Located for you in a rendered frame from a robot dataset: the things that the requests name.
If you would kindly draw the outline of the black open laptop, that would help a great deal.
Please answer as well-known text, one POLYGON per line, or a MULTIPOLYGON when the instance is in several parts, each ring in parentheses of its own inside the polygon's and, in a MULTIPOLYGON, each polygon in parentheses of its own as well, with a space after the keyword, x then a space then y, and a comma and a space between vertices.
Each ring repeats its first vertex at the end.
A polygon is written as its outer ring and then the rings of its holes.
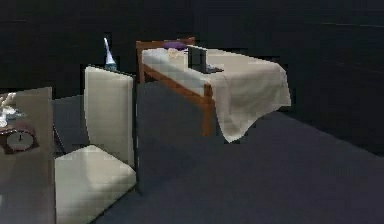
POLYGON ((189 45, 188 46, 188 67, 203 74, 222 72, 222 69, 207 63, 207 49, 189 45))

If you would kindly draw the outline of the wooden bed with cream cover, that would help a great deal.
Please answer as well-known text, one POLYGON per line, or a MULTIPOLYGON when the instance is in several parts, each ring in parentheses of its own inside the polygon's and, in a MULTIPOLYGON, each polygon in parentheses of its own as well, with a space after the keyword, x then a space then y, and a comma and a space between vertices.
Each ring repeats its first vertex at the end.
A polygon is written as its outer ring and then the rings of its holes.
POLYGON ((135 43, 140 81, 148 77, 199 106, 202 130, 217 118, 224 139, 242 138, 259 118, 291 105, 286 71, 277 63, 219 49, 207 51, 207 63, 222 72, 203 74, 188 67, 188 50, 169 59, 162 41, 135 43))

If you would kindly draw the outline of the cream crumpled cloth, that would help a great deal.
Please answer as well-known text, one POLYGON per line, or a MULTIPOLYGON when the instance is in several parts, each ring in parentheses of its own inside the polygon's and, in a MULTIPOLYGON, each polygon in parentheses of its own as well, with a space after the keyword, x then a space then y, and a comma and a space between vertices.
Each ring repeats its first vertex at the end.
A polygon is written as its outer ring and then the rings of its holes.
POLYGON ((175 48, 169 48, 167 50, 169 59, 176 59, 178 57, 182 57, 184 53, 182 51, 179 51, 175 48))

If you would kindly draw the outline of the purple pillow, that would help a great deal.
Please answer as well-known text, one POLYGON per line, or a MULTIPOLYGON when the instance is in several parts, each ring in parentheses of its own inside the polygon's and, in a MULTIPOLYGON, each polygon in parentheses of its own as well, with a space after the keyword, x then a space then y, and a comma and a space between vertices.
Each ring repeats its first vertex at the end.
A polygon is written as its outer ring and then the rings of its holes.
POLYGON ((182 43, 182 42, 178 42, 178 41, 171 41, 171 42, 165 42, 162 47, 166 50, 168 49, 176 49, 178 51, 182 51, 182 50, 185 50, 187 49, 187 45, 185 43, 182 43))

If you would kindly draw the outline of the cream padded chair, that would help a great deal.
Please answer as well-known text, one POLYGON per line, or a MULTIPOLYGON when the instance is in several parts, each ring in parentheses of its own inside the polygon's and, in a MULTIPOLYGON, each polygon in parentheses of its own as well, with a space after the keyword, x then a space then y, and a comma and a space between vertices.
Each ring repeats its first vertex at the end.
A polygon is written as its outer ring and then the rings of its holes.
POLYGON ((134 87, 130 75, 85 68, 89 144, 55 159, 56 224, 90 224, 138 184, 134 87))

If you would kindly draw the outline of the brown wooden desk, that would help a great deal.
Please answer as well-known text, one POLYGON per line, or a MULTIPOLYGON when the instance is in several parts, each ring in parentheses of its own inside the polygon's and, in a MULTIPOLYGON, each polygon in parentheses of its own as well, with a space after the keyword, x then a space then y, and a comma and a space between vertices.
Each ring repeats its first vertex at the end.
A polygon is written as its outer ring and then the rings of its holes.
POLYGON ((52 89, 15 94, 14 107, 26 116, 0 132, 30 131, 38 146, 11 155, 0 146, 0 224, 56 224, 52 89))

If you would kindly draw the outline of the brown round alarm clock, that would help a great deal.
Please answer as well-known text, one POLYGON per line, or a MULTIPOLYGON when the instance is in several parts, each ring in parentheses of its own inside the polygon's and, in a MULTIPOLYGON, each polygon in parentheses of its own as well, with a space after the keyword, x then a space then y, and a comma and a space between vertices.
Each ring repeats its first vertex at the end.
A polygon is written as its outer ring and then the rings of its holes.
POLYGON ((11 155, 34 149, 38 146, 34 134, 27 130, 9 129, 0 132, 0 146, 4 153, 11 155))

